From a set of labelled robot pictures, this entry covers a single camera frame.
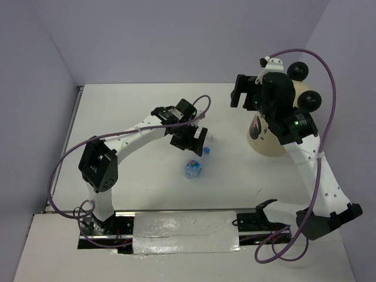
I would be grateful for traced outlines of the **clear bottle white cap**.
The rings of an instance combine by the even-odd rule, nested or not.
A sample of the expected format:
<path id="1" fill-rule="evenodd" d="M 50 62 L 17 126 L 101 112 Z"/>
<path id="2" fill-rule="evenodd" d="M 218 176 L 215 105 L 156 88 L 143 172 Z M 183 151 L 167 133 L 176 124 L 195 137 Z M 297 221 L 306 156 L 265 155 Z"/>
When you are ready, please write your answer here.
<path id="1" fill-rule="evenodd" d="M 214 141 L 213 134 L 210 133 L 210 132 L 207 132 L 207 133 L 206 133 L 205 140 L 208 141 L 208 142 L 212 142 L 212 141 Z"/>

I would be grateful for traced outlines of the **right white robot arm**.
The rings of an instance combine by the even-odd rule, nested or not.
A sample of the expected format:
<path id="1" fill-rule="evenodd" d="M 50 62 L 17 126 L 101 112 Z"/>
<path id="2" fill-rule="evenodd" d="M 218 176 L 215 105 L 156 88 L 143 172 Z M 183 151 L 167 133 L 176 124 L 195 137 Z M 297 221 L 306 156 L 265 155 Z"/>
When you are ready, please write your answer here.
<path id="1" fill-rule="evenodd" d="M 296 165 L 310 199 L 315 203 L 296 205 L 270 199 L 256 207 L 255 224 L 268 230 L 275 223 L 296 225 L 308 240 L 317 240 L 362 215 L 334 177 L 320 145 L 312 112 L 322 102 L 321 95 L 304 83 L 304 75 L 272 72 L 261 82 L 256 76 L 237 75 L 230 106 L 254 110 L 248 137 L 251 147 L 265 156 L 287 152 Z"/>

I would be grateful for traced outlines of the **beige cat bin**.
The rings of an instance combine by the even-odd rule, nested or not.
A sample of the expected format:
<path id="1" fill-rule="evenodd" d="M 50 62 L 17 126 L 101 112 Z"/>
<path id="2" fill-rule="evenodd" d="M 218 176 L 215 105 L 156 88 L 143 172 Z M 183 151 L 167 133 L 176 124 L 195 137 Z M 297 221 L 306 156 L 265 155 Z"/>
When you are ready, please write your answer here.
<path id="1" fill-rule="evenodd" d="M 310 113 L 318 110 L 322 103 L 319 93 L 312 90 L 304 80 L 309 73 L 308 65 L 304 62 L 294 62 L 287 69 L 287 76 L 293 81 L 295 89 L 294 106 L 302 106 Z M 267 157 L 279 157 L 285 154 L 286 150 L 268 129 L 268 124 L 256 112 L 247 133 L 247 140 L 253 150 Z"/>

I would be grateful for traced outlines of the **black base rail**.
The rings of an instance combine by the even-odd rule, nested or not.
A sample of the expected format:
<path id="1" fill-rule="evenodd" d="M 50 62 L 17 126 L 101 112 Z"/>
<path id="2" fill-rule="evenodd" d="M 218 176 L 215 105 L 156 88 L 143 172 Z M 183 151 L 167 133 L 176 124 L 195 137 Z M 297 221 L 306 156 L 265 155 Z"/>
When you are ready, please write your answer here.
<path id="1" fill-rule="evenodd" d="M 262 221 L 254 210 L 114 214 L 104 222 L 79 223 L 79 249 L 116 249 L 121 254 L 227 253 L 268 236 L 290 241 L 282 223 Z"/>

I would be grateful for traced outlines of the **silver foil base cover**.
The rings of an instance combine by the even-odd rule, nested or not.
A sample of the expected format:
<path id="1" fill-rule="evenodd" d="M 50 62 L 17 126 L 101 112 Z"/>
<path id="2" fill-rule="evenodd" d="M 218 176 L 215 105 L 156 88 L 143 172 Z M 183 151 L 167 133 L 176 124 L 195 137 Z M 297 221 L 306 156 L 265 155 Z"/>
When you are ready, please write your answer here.
<path id="1" fill-rule="evenodd" d="M 240 250 L 235 211 L 136 213 L 135 254 L 229 253 Z"/>

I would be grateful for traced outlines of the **small bottle blue cap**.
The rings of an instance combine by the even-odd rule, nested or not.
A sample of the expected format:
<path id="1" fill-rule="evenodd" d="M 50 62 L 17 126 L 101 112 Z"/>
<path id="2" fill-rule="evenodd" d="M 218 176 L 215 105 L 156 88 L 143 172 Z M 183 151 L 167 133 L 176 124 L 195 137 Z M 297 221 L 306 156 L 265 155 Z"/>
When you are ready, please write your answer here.
<path id="1" fill-rule="evenodd" d="M 200 177 L 203 168 L 210 156 L 211 149 L 209 147 L 204 147 L 202 151 L 202 156 L 195 159 L 189 160 L 184 167 L 184 175 L 188 179 L 195 179 Z"/>

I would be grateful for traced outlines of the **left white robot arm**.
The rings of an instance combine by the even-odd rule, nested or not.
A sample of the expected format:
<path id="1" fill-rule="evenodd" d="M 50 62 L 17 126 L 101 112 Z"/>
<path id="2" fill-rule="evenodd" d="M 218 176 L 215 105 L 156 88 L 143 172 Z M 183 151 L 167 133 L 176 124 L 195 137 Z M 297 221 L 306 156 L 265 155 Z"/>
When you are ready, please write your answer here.
<path id="1" fill-rule="evenodd" d="M 96 230 L 108 234 L 115 228 L 112 187 L 119 178 L 121 162 L 144 145 L 167 135 L 172 137 L 172 146 L 202 156 L 208 130 L 198 126 L 200 119 L 194 105 L 181 99 L 176 106 L 155 108 L 128 133 L 86 144 L 78 168 L 88 186 L 89 199 L 95 204 L 91 218 Z"/>

